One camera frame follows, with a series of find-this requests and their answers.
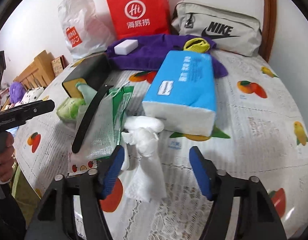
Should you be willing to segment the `person's dark sleeve forearm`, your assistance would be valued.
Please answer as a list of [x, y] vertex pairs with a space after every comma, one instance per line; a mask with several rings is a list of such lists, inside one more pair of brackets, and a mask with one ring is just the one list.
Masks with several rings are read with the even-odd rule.
[[26, 220], [8, 184], [0, 185], [0, 239], [24, 239]]

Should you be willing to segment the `person's left hand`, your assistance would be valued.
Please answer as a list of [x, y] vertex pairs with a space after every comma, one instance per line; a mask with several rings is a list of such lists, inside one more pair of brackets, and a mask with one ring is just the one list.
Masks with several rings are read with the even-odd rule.
[[0, 133], [0, 181], [5, 183], [13, 176], [14, 138], [10, 132]]

